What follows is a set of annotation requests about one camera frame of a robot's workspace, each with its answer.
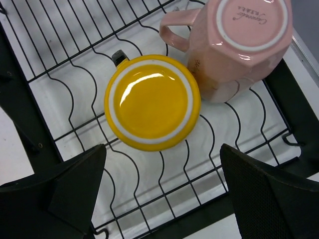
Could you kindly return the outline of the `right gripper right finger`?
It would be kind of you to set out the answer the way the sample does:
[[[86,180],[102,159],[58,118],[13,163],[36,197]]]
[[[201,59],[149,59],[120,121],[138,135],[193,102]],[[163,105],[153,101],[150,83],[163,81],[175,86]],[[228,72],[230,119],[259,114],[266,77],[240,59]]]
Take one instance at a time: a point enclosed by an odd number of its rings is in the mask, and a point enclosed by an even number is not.
[[[319,184],[227,144],[220,159],[244,239],[317,239]]]

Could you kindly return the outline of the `yellow mug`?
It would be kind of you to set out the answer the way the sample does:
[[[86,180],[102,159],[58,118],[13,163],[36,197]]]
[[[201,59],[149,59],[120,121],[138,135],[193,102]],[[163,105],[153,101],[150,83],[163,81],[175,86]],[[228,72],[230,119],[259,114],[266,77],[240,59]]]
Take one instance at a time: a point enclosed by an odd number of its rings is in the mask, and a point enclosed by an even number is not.
[[[198,84],[191,72],[163,55],[129,59],[118,50],[112,61],[116,71],[104,96],[112,132],[142,151],[169,149],[186,139],[201,108]]]

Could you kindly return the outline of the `pink ceramic mug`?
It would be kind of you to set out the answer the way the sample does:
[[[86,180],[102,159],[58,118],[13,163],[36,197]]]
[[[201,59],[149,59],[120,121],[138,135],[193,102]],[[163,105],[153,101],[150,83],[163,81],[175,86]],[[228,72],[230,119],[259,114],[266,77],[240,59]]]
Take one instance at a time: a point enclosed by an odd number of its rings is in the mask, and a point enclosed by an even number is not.
[[[210,0],[204,7],[169,12],[162,40],[187,55],[200,95],[224,103],[266,78],[293,35],[289,0]]]

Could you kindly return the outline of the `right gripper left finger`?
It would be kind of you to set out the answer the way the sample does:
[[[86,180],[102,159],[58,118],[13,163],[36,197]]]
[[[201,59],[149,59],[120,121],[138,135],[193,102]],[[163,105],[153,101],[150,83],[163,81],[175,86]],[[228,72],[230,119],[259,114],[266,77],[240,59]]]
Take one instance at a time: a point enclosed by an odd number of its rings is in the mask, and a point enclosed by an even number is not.
[[[0,187],[2,239],[92,239],[106,148],[99,144]]]

